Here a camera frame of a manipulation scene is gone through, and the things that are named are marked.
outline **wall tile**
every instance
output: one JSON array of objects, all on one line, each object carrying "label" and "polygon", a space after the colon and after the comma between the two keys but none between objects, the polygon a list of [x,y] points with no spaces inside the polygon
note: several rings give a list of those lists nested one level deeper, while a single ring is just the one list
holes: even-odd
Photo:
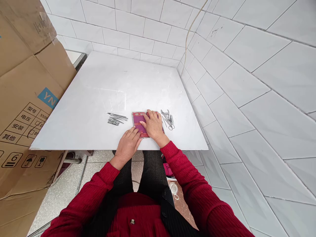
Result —
[{"label": "wall tile", "polygon": [[[187,30],[172,26],[171,31],[167,40],[167,43],[174,44],[177,46],[185,47],[185,39],[187,37]],[[188,44],[190,43],[194,33],[190,32],[188,36]]]},{"label": "wall tile", "polygon": [[71,21],[78,39],[104,43],[102,28],[83,22]]},{"label": "wall tile", "polygon": [[216,99],[209,107],[228,137],[254,130],[251,123],[226,94]]},{"label": "wall tile", "polygon": [[212,45],[209,42],[199,36],[191,50],[191,53],[198,59],[199,62],[202,62],[211,47]]},{"label": "wall tile", "polygon": [[145,20],[144,37],[162,42],[167,42],[171,26],[153,21],[150,19]]},{"label": "wall tile", "polygon": [[164,0],[133,0],[132,13],[159,20]]},{"label": "wall tile", "polygon": [[216,118],[214,117],[212,111],[207,106],[207,103],[205,102],[203,96],[197,97],[197,99],[192,103],[192,107],[202,125],[202,127],[205,127],[206,125],[214,122]]},{"label": "wall tile", "polygon": [[190,50],[190,51],[192,50],[192,48],[193,48],[195,42],[197,41],[198,37],[199,37],[199,35],[197,33],[195,33],[193,35],[192,40],[191,40],[190,44],[188,45],[188,50]]},{"label": "wall tile", "polygon": [[220,164],[241,162],[217,121],[205,126],[203,129]]},{"label": "wall tile", "polygon": [[190,160],[191,160],[192,165],[194,166],[203,165],[200,154],[198,153],[197,150],[189,150],[188,153],[190,155]]},{"label": "wall tile", "polygon": [[250,230],[250,227],[243,215],[243,213],[240,210],[240,207],[238,206],[238,203],[236,201],[236,198],[233,195],[233,192],[231,190],[227,189],[219,189],[219,188],[213,188],[213,191],[216,193],[216,195],[219,197],[220,200],[226,202],[230,207],[233,209],[233,212],[235,216],[240,220],[244,226]]},{"label": "wall tile", "polygon": [[220,17],[207,37],[207,41],[224,51],[243,27],[242,24]]},{"label": "wall tile", "polygon": [[[201,7],[204,5],[205,0],[181,0],[182,3],[188,4],[192,7],[196,7],[198,9],[201,9]],[[207,1],[205,6],[203,7],[203,10],[206,11],[208,6],[210,5],[211,0]]]},{"label": "wall tile", "polygon": [[289,237],[310,237],[316,233],[316,206],[267,197]]},{"label": "wall tile", "polygon": [[161,58],[160,65],[177,68],[179,62],[179,60]]},{"label": "wall tile", "polygon": [[[198,12],[199,12],[198,9],[193,8],[192,13],[190,15],[190,18],[188,20],[188,23],[187,23],[187,25],[185,27],[186,30],[189,30],[194,18],[197,16]],[[197,16],[197,18],[195,19],[190,31],[196,32],[196,30],[198,29],[198,26],[200,25],[200,23],[201,23],[201,21],[203,19],[203,16],[204,16],[204,11],[201,11],[199,13],[199,15]]]},{"label": "wall tile", "polygon": [[205,73],[204,76],[198,81],[197,88],[203,95],[207,104],[212,103],[222,94],[224,94],[223,90],[208,73]]},{"label": "wall tile", "polygon": [[185,49],[183,47],[177,46],[172,59],[181,60],[184,55]]},{"label": "wall tile", "polygon": [[52,22],[57,34],[76,38],[76,34],[69,19],[49,14],[48,17]]},{"label": "wall tile", "polygon": [[107,46],[107,45],[98,44],[98,43],[92,43],[92,47],[94,51],[118,55],[117,47]]},{"label": "wall tile", "polygon": [[103,28],[104,43],[106,45],[129,49],[130,34]]},{"label": "wall tile", "polygon": [[177,46],[175,45],[155,41],[152,54],[156,56],[165,57],[165,58],[172,58],[176,48]]},{"label": "wall tile", "polygon": [[292,42],[253,73],[308,113],[316,110],[315,62],[315,48]]},{"label": "wall tile", "polygon": [[316,195],[316,158],[285,160],[306,187]]},{"label": "wall tile", "polygon": [[52,12],[50,11],[50,9],[49,9],[49,6],[48,6],[46,0],[40,0],[40,3],[43,5],[43,8],[44,8],[44,10],[45,10],[45,12],[46,12],[47,14],[51,14],[51,13],[52,13]]},{"label": "wall tile", "polygon": [[184,88],[191,103],[201,94],[191,78],[186,82]]},{"label": "wall tile", "polygon": [[219,0],[213,13],[232,19],[244,1],[245,0]]},{"label": "wall tile", "polygon": [[172,0],[165,0],[160,21],[185,28],[192,12],[192,7]]},{"label": "wall tile", "polygon": [[140,52],[135,52],[132,50],[127,50],[127,49],[118,49],[118,54],[119,56],[125,57],[125,58],[131,58],[131,59],[136,59],[140,60],[141,58],[141,53]]},{"label": "wall tile", "polygon": [[116,30],[115,10],[89,1],[82,1],[87,23]]},{"label": "wall tile", "polygon": [[133,35],[143,36],[145,18],[120,10],[116,12],[117,30]]},{"label": "wall tile", "polygon": [[249,226],[270,236],[287,237],[244,164],[221,167]]},{"label": "wall tile", "polygon": [[132,0],[115,0],[115,8],[125,11],[131,12]]},{"label": "wall tile", "polygon": [[241,107],[268,143],[283,158],[316,156],[316,123],[275,92]]},{"label": "wall tile", "polygon": [[90,54],[93,51],[92,43],[89,41],[74,39],[67,36],[64,36],[64,40],[67,45],[67,48],[65,49],[78,51],[86,54]]},{"label": "wall tile", "polygon": [[208,179],[204,166],[195,166],[195,168],[201,175],[204,176],[204,179],[208,182],[208,184],[210,184],[210,180]]},{"label": "wall tile", "polygon": [[199,63],[199,61],[196,58],[194,58],[190,66],[188,67],[188,73],[190,74],[194,83],[197,83],[205,72],[206,70],[203,68],[203,66]]},{"label": "wall tile", "polygon": [[47,0],[47,4],[53,15],[86,22],[80,0]]},{"label": "wall tile", "polygon": [[211,33],[211,30],[213,29],[218,19],[219,16],[217,15],[205,13],[199,27],[197,28],[197,33],[206,39],[208,35]]},{"label": "wall tile", "polygon": [[233,61],[216,47],[212,47],[202,61],[202,65],[215,80],[232,63]]},{"label": "wall tile", "polygon": [[316,46],[316,2],[296,1],[268,31]]},{"label": "wall tile", "polygon": [[151,54],[154,48],[154,40],[131,35],[130,50]]},{"label": "wall tile", "polygon": [[216,82],[238,107],[270,90],[236,62],[230,65]]},{"label": "wall tile", "polygon": [[96,3],[99,3],[101,5],[105,5],[105,6],[108,6],[108,7],[115,8],[114,0],[97,0]]},{"label": "wall tile", "polygon": [[213,188],[218,187],[230,189],[228,182],[210,145],[208,145],[208,149],[209,150],[201,150],[199,151],[199,153],[203,161],[206,173],[211,181],[211,186]]},{"label": "wall tile", "polygon": [[316,204],[316,198],[256,130],[230,141],[264,195]]},{"label": "wall tile", "polygon": [[161,60],[161,57],[141,53],[141,61],[154,63],[154,64],[160,64],[160,60]]},{"label": "wall tile", "polygon": [[241,6],[234,20],[266,30],[294,1],[248,0]]},{"label": "wall tile", "polygon": [[269,235],[266,235],[266,234],[264,234],[264,233],[262,233],[260,231],[257,231],[257,230],[255,230],[253,228],[250,228],[250,230],[251,230],[251,232],[253,233],[253,235],[255,237],[270,237]]},{"label": "wall tile", "polygon": [[252,72],[288,43],[287,39],[245,26],[225,53]]}]

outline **cable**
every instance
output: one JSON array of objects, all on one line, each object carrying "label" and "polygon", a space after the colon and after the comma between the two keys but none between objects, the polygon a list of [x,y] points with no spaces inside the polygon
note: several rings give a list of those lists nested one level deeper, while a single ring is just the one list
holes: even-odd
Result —
[{"label": "cable", "polygon": [[186,39],[185,39],[184,64],[183,64],[183,69],[182,69],[182,72],[181,72],[181,75],[180,75],[180,76],[182,76],[182,73],[183,73],[184,67],[185,67],[185,62],[186,62],[186,60],[187,60],[187,49],[188,49],[187,43],[188,43],[188,36],[189,36],[190,30],[191,30],[191,27],[192,27],[193,23],[195,22],[195,20],[197,19],[197,17],[198,17],[198,15],[200,14],[200,12],[202,11],[203,7],[206,5],[207,1],[208,1],[208,0],[205,1],[205,3],[203,4],[203,6],[201,7],[200,11],[197,13],[197,16],[196,16],[196,17],[194,18],[194,20],[192,21],[192,24],[191,24],[191,26],[190,26],[190,28],[189,28],[189,30],[188,30],[187,37],[186,37]]}]

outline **metal tool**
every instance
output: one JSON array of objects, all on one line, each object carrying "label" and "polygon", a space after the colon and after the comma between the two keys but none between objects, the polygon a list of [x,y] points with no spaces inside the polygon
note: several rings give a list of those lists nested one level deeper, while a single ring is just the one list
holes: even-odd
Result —
[{"label": "metal tool", "polygon": [[113,113],[108,113],[108,114],[110,114],[110,115],[115,115],[115,116],[118,116],[118,117],[122,117],[122,118],[124,118],[124,119],[128,119],[128,117],[125,117],[125,116],[123,116],[123,115],[117,115],[117,114],[113,114]]}]

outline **white table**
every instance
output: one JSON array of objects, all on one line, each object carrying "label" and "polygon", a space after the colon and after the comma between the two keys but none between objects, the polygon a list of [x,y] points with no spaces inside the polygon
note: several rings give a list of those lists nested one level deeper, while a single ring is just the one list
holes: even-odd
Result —
[{"label": "white table", "polygon": [[[133,126],[132,112],[146,109],[173,115],[175,129],[165,133],[181,150],[208,150],[175,68],[92,52],[68,87],[31,150],[115,150]],[[108,112],[128,117],[108,124]],[[139,150],[158,150],[143,139]]]}]

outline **person's right hand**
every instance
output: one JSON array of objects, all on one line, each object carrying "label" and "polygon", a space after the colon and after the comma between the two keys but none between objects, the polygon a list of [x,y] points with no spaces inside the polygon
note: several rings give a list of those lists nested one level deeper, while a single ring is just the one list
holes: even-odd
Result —
[{"label": "person's right hand", "polygon": [[140,121],[140,123],[146,129],[148,136],[151,137],[160,148],[163,148],[170,142],[170,140],[162,130],[161,114],[157,113],[157,116],[155,111],[147,110],[147,112],[149,117],[146,113],[144,114],[146,122]]}]

